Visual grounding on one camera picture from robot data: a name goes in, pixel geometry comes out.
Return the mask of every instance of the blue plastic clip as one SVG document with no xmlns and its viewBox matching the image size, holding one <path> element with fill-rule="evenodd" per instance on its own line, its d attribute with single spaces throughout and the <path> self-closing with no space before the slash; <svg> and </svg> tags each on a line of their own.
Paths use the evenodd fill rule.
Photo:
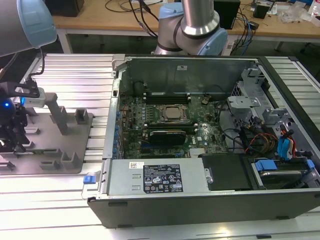
<svg viewBox="0 0 320 240">
<path fill-rule="evenodd" d="M 258 172 L 278 169 L 275 161 L 269 160 L 269 159 L 259 160 L 259 161 L 255 162 L 254 164 L 255 164 L 255 167 L 258 170 Z"/>
<path fill-rule="evenodd" d="M 279 142 L 278 142 L 278 155 L 281 158 L 284 158 L 285 161 L 289 161 L 289 157 L 288 157 L 288 151 L 289 151 L 289 147 L 290 147 L 290 140 L 287 138 L 282 138 L 280 137 Z"/>
<path fill-rule="evenodd" d="M 96 184 L 96 176 L 84 176 L 83 184 Z"/>
<path fill-rule="evenodd" d="M 314 169 L 315 168 L 315 164 L 314 162 L 311 160 L 311 159 L 308 159 L 306 161 L 306 164 L 308 165 L 308 167 L 310 168 L 310 170 Z"/>
</svg>

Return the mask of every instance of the power supply label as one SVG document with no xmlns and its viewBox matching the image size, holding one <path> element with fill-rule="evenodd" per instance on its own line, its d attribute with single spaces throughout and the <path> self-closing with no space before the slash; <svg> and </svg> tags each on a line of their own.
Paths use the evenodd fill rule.
<svg viewBox="0 0 320 240">
<path fill-rule="evenodd" d="M 180 165 L 144 165 L 143 191 L 146 194 L 183 192 Z"/>
</svg>

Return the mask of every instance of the workbench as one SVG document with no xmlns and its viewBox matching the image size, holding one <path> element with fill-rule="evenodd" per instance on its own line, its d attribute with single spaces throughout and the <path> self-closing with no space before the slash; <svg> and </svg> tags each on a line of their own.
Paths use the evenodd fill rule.
<svg viewBox="0 0 320 240">
<path fill-rule="evenodd" d="M 112 0 L 107 6 L 110 9 L 122 11 L 118 0 Z M 148 36 L 136 22 L 132 12 L 112 12 L 105 8 L 107 0 L 85 0 L 84 6 L 78 17 L 54 16 L 54 23 L 65 54 L 73 53 L 70 44 L 70 34 L 93 34 L 93 35 L 122 35 L 122 36 Z M 265 19 L 253 18 L 253 12 L 249 10 L 251 0 L 241 1 L 241 10 L 249 21 L 260 24 L 253 39 L 256 41 L 275 42 L 303 42 L 320 43 L 320 27 L 308 21 L 282 23 L 278 16 L 268 15 Z M 158 16 L 162 5 L 150 6 L 152 12 Z M 148 13 L 144 14 L 145 21 L 151 29 L 158 31 L 158 22 Z M 241 37 L 244 26 L 240 20 L 236 20 L 233 29 L 228 30 L 228 41 L 223 50 L 223 55 L 230 55 L 234 42 Z"/>
<path fill-rule="evenodd" d="M 58 104 L 65 106 L 67 112 L 83 107 L 94 114 L 85 163 L 79 174 L 0 176 L 1 239 L 257 239 L 257 235 L 271 236 L 273 240 L 319 239 L 320 207 L 289 220 L 104 228 L 84 200 L 82 189 L 84 176 L 101 170 L 114 79 L 112 58 L 111 54 L 48 54 L 45 57 L 44 74 L 34 76 L 38 85 L 46 92 L 56 92 Z M 288 57 L 267 59 L 320 128 L 318 82 L 298 61 Z M 25 76 L 39 70 L 40 65 L 41 60 L 36 58 Z M 283 106 L 277 93 L 272 89 L 270 93 L 277 104 Z M 49 112 L 47 108 L 36 111 Z"/>
</svg>

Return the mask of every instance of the blue led light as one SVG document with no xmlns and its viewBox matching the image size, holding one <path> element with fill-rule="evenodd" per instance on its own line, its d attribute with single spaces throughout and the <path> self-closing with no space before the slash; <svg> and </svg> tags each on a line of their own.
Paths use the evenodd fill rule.
<svg viewBox="0 0 320 240">
<path fill-rule="evenodd" d="M 26 99 L 24 97 L 21 98 L 21 106 L 25 105 Z"/>
</svg>

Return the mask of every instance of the motherboard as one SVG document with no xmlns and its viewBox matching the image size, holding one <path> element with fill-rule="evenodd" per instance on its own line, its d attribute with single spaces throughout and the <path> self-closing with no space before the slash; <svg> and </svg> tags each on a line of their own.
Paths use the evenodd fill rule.
<svg viewBox="0 0 320 240">
<path fill-rule="evenodd" d="M 162 104 L 159 99 L 122 94 L 119 111 L 123 157 L 197 158 L 227 152 L 217 119 L 220 102 L 210 101 L 207 95 L 186 96 L 185 100 L 165 100 Z"/>
</svg>

